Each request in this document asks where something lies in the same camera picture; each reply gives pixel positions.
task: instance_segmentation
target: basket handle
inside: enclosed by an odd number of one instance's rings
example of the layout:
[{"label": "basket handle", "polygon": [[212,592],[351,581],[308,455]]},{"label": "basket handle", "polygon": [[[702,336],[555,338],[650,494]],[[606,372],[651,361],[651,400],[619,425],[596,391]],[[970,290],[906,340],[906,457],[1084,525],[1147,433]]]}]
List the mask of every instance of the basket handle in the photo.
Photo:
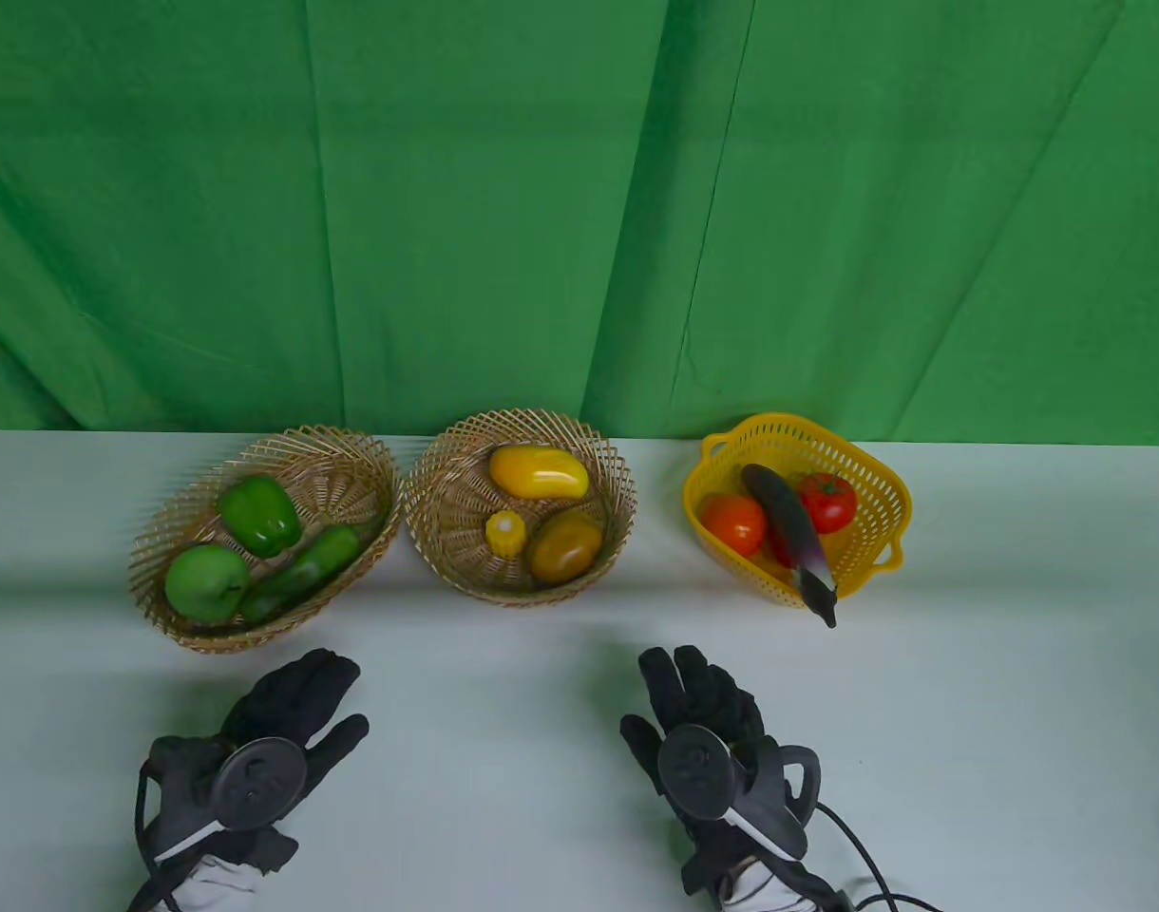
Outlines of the basket handle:
[{"label": "basket handle", "polygon": [[901,535],[892,535],[892,539],[888,542],[888,548],[891,552],[888,555],[888,560],[872,567],[873,577],[876,572],[896,572],[904,567],[904,550],[901,547]]},{"label": "basket handle", "polygon": [[714,452],[731,439],[731,435],[710,435],[702,438],[702,459],[708,460]]}]

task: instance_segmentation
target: round tracker disc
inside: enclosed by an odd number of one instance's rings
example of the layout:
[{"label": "round tracker disc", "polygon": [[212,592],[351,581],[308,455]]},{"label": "round tracker disc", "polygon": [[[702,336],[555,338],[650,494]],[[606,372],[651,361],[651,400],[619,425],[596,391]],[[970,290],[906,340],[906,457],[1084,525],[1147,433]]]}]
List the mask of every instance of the round tracker disc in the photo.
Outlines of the round tracker disc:
[{"label": "round tracker disc", "polygon": [[659,782],[688,816],[719,819],[735,798],[735,760],[710,729],[677,725],[659,746]]},{"label": "round tracker disc", "polygon": [[305,788],[305,751],[285,738],[242,744],[212,782],[211,808],[226,830],[257,830],[284,816]]}]

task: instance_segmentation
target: glove finger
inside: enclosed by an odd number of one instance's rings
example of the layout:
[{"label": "glove finger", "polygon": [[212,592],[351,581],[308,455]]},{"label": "glove finger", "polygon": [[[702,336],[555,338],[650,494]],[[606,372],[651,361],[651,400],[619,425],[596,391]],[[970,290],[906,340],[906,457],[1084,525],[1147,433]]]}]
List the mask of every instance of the glove finger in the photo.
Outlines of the glove finger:
[{"label": "glove finger", "polygon": [[757,708],[757,698],[748,691],[741,691],[741,722],[744,725],[745,738],[766,737],[766,724],[761,721],[761,712]]},{"label": "glove finger", "polygon": [[263,702],[268,702],[268,700],[284,702],[284,700],[294,699],[301,687],[305,687],[305,683],[313,678],[325,663],[330,662],[333,655],[333,651],[323,650],[322,647],[307,651],[300,659],[280,665],[258,678],[258,683],[250,690],[250,696],[261,699]]},{"label": "glove finger", "polygon": [[672,658],[658,645],[640,656],[640,673],[648,686],[648,699],[655,710],[659,727],[666,732],[687,721],[688,707],[685,687],[680,686]]},{"label": "glove finger", "polygon": [[350,686],[359,677],[359,665],[349,657],[336,656],[330,652],[327,661],[314,669],[312,677],[297,694],[294,708],[297,712],[309,714],[319,713],[329,708],[329,713],[322,720],[322,725],[330,721],[330,716],[340,708],[344,695],[350,691]]},{"label": "glove finger", "polygon": [[744,700],[741,699],[741,688],[735,686],[735,678],[719,665],[710,665],[709,678],[714,694],[714,707],[709,710],[710,730],[729,743],[743,739]]},{"label": "glove finger", "polygon": [[166,775],[166,769],[175,765],[180,752],[184,751],[184,744],[190,738],[181,738],[177,735],[162,735],[150,745],[150,771],[161,782]]},{"label": "glove finger", "polygon": [[621,732],[630,754],[651,779],[656,794],[663,794],[659,785],[659,746],[663,742],[656,727],[643,716],[622,716]]},{"label": "glove finger", "polygon": [[301,798],[306,798],[325,778],[335,764],[348,757],[357,744],[367,735],[367,717],[359,714],[345,717],[338,725],[323,735],[322,740],[306,751],[305,759],[308,772],[305,778],[305,789]]},{"label": "glove finger", "polygon": [[290,725],[298,720],[290,718],[294,710],[294,699],[305,687],[305,683],[319,671],[320,666],[330,661],[333,651],[307,651],[300,659],[271,670],[254,687],[250,693],[233,705],[229,715],[220,725],[220,734],[234,744],[262,738],[270,735],[290,738],[305,744],[306,738],[327,724],[329,716],[319,722],[318,729],[300,731],[300,725]]},{"label": "glove finger", "polygon": [[695,645],[679,645],[673,652],[677,659],[677,672],[685,687],[692,721],[700,721],[713,715],[719,708],[719,681],[710,673],[701,650]]}]

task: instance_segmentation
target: oval wicker basket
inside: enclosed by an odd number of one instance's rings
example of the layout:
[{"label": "oval wicker basket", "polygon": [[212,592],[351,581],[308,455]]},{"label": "oval wicker basket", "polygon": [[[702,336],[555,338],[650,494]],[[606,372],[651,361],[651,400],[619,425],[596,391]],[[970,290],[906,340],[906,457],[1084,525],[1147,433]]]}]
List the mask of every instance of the oval wicker basket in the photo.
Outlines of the oval wicker basket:
[{"label": "oval wicker basket", "polygon": [[[268,474],[287,490],[309,541],[331,523],[366,523],[385,516],[380,533],[330,585],[292,611],[248,626],[240,618],[228,625],[203,627],[177,614],[166,600],[166,569],[188,547],[211,541],[236,550],[250,566],[254,581],[292,560],[293,552],[260,561],[233,540],[220,524],[219,493],[246,475]],[[398,533],[400,519],[398,469],[380,440],[350,430],[302,426],[260,440],[236,459],[216,466],[168,501],[132,550],[132,594],[137,607],[162,634],[189,650],[224,655],[250,650],[297,629],[336,594],[372,569]]]},{"label": "oval wicker basket", "polygon": [[[580,505],[602,523],[605,538],[583,577],[545,588],[533,581],[524,559],[504,561],[487,547],[483,526],[500,509],[520,513],[532,539],[541,520],[576,505],[570,499],[518,499],[494,486],[487,460],[506,444],[554,446],[588,469],[591,486]],[[510,608],[562,603],[604,577],[626,547],[637,505],[635,481],[613,444],[586,424],[538,409],[475,414],[451,426],[416,461],[404,499],[415,547],[437,575],[462,592]]]}]

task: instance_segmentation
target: green curtain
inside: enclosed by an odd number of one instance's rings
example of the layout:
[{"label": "green curtain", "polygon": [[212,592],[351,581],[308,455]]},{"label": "green curtain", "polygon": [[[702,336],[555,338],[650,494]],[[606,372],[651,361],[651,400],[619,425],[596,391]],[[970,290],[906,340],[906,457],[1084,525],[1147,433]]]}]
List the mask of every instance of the green curtain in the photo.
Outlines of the green curtain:
[{"label": "green curtain", "polygon": [[1159,0],[0,0],[0,426],[1159,443]]}]

